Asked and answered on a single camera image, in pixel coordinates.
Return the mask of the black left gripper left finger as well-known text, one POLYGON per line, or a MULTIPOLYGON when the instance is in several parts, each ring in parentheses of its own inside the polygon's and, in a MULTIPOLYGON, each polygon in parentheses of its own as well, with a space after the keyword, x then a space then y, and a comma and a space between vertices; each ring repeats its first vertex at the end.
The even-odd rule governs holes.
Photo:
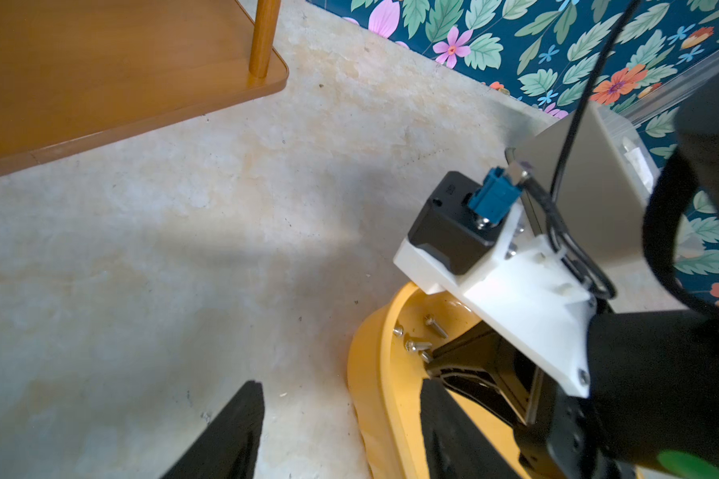
POLYGON ((163 478, 253 478, 264 417, 263 385, 249 380, 163 478))

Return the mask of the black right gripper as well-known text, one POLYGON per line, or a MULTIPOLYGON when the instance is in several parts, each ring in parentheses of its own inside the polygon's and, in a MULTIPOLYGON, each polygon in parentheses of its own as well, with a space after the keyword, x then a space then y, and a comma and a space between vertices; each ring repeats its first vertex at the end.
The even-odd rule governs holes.
POLYGON ((511 342, 477 323, 437 347, 425 370, 522 425, 514 436, 532 477, 629 478, 646 468, 719 478, 719 307, 533 307, 513 313, 511 342))

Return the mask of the yellow plastic storage box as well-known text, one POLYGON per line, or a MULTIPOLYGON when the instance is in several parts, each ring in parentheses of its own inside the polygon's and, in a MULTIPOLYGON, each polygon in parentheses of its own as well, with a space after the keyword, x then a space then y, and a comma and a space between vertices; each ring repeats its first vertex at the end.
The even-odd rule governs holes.
MULTIPOLYGON (((405 350, 405 340, 431 342, 433 356, 437 347, 477 323, 484 321, 451 293, 427 295, 409 283, 361 324, 350 348, 348 385, 373 477, 431 478, 421 431, 421 387, 425 379, 435 379, 418 353, 405 350), (437 320, 448 339, 425 326, 426 315, 437 320), (396 325, 405 329, 404 337, 393 335, 396 325)), ((535 419, 517 427, 441 384, 519 478, 576 478, 582 442, 573 426, 553 424, 559 397, 555 383, 538 369, 542 379, 536 383, 535 419)))

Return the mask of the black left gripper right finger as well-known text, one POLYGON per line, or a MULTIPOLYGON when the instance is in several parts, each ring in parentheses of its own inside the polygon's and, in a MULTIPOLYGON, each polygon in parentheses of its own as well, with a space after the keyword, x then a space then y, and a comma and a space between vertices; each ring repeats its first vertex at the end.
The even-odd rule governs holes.
POLYGON ((519 478, 436 380, 421 387, 421 431, 431 479, 519 478))

